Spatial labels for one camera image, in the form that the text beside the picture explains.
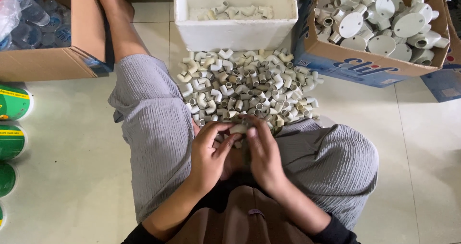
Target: white foam box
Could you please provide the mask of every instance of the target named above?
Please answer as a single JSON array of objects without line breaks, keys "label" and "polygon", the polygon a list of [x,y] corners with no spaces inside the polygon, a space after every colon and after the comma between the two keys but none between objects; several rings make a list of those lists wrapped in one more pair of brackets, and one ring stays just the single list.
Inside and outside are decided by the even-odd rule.
[{"label": "white foam box", "polygon": [[[191,9],[230,6],[271,6],[273,19],[208,20],[189,19]],[[189,51],[233,51],[279,47],[298,19],[296,0],[174,0],[175,24]]]}]

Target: plastic bag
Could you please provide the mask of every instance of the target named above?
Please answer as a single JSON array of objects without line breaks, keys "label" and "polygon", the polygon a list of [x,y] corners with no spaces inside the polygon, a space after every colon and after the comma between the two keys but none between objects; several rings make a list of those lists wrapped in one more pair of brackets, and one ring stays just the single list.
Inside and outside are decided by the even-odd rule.
[{"label": "plastic bag", "polygon": [[19,0],[0,0],[0,41],[19,24],[21,7]]}]

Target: gray pants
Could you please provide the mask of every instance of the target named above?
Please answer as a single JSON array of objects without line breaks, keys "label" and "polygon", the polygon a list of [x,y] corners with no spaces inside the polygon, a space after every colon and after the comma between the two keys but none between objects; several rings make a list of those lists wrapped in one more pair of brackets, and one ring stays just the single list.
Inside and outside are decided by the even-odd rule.
[{"label": "gray pants", "polygon": [[[194,134],[190,112],[162,61],[131,55],[115,71],[109,104],[124,118],[140,223],[189,175]],[[285,126],[276,141],[290,181],[352,229],[376,187],[378,154],[373,144],[346,125],[320,128],[311,119]]]}]

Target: white tiled floor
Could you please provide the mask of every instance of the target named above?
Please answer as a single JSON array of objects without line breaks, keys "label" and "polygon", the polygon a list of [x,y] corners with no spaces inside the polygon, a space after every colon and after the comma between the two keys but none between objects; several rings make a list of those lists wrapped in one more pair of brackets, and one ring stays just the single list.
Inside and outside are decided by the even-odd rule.
[{"label": "white tiled floor", "polygon": [[[134,6],[145,46],[176,75],[187,51],[169,22],[172,3]],[[19,187],[1,200],[0,242],[119,243],[134,228],[130,150],[107,104],[115,79],[27,83],[36,109],[21,125],[31,150],[15,161]],[[359,240],[461,243],[461,100],[435,103],[418,77],[383,89],[325,77],[313,93],[320,113],[361,131],[380,154]]]}]

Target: hand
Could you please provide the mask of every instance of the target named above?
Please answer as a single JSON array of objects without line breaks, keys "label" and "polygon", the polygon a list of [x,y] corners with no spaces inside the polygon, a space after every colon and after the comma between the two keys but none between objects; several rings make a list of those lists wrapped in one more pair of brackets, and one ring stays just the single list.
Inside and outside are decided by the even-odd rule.
[{"label": "hand", "polygon": [[239,133],[229,135],[218,148],[214,139],[220,131],[233,127],[233,123],[208,122],[192,141],[191,170],[188,181],[204,195],[216,185],[223,173],[224,161],[235,141],[242,138]]},{"label": "hand", "polygon": [[255,126],[247,131],[251,152],[251,172],[256,182],[268,194],[274,196],[289,182],[282,168],[279,146],[266,121],[250,115],[246,117]]}]

